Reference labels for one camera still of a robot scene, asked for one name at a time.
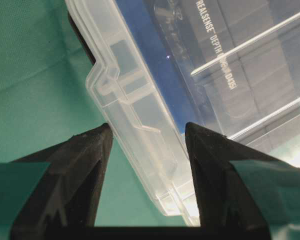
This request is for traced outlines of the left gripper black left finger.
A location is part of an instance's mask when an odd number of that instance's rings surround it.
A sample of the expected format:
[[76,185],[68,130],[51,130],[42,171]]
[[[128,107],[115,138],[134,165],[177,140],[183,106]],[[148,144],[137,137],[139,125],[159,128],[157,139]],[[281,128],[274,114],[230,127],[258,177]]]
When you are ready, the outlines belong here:
[[112,145],[104,123],[0,163],[0,240],[85,238],[95,227]]

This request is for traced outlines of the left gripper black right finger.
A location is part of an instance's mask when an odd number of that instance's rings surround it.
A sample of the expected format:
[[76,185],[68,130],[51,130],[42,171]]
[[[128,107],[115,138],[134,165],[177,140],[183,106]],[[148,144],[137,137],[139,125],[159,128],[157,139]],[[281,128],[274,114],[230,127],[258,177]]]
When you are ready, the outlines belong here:
[[300,168],[193,122],[185,126],[205,240],[300,240]]

